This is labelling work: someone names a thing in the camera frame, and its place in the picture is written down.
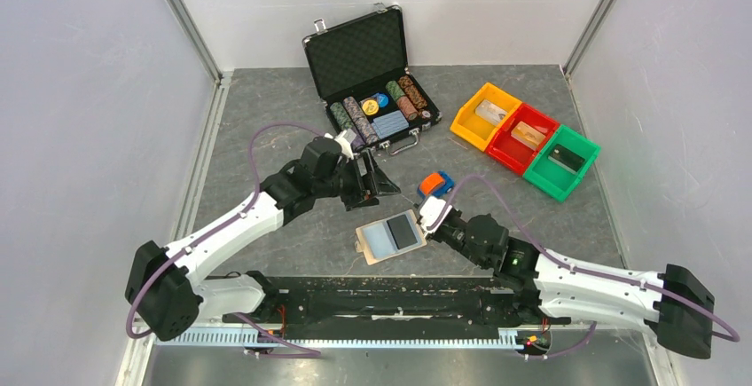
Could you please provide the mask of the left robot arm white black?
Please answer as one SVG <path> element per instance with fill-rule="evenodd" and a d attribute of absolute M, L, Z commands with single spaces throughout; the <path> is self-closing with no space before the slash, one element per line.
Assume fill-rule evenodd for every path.
<path fill-rule="evenodd" d="M 139 337 L 135 318 L 162 341 L 178 337 L 198 319 L 234 313 L 272 319 L 278 297 L 261 274 L 213 279 L 211 273 L 253 241 L 311 211 L 318 200 L 338 198 L 352 210 L 400 192 L 369 150 L 353 154 L 344 138 L 314 138 L 299 158 L 209 225 L 165 247 L 150 240 L 137 249 L 125 290 L 127 335 Z"/>

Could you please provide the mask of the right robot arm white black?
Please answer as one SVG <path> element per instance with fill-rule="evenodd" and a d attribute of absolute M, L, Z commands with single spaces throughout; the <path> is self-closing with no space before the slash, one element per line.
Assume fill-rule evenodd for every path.
<path fill-rule="evenodd" d="M 518 319 L 594 321 L 652 333 L 663 348 L 688 358 L 710 358 L 715 298 L 685 267 L 631 271 L 576 260 L 510 236 L 491 215 L 464 220 L 444 201 L 431 203 L 419 210 L 424 234 L 511 289 Z"/>

